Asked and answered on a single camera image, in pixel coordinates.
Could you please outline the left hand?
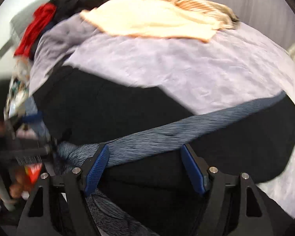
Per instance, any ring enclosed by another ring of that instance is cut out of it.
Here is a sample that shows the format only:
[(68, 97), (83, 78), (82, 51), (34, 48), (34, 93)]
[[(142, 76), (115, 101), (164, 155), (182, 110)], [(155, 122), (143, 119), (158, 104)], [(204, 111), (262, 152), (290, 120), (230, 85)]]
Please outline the left hand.
[(21, 197), (23, 192), (31, 192), (33, 185), (30, 181), (29, 176), (26, 174), (25, 168), (20, 167), (14, 170), (15, 181), (9, 187), (10, 196), (13, 199)]

